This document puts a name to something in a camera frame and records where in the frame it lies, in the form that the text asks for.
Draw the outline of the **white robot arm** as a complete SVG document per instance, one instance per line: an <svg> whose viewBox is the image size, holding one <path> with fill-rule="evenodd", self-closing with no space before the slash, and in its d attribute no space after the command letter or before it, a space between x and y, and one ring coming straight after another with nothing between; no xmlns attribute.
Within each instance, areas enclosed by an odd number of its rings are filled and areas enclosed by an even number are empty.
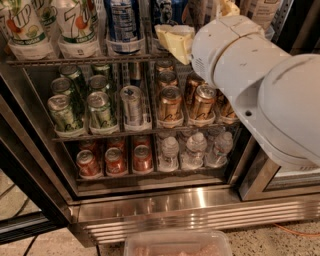
<svg viewBox="0 0 320 256"><path fill-rule="evenodd" d="M262 149L282 167L320 167L320 55L290 55L249 18L199 30L157 25L159 43L219 89Z"/></svg>

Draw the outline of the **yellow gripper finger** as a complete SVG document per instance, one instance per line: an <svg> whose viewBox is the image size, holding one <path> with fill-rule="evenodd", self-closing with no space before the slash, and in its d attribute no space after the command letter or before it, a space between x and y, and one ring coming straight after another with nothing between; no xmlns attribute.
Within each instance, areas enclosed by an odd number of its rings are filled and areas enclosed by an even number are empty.
<svg viewBox="0 0 320 256"><path fill-rule="evenodd" d="M218 14L220 17L237 16L240 14L240 9L235 0L219 0Z"/></svg>
<svg viewBox="0 0 320 256"><path fill-rule="evenodd" d="M183 65L191 62L191 48L195 30L188 25L156 25L159 43Z"/></svg>

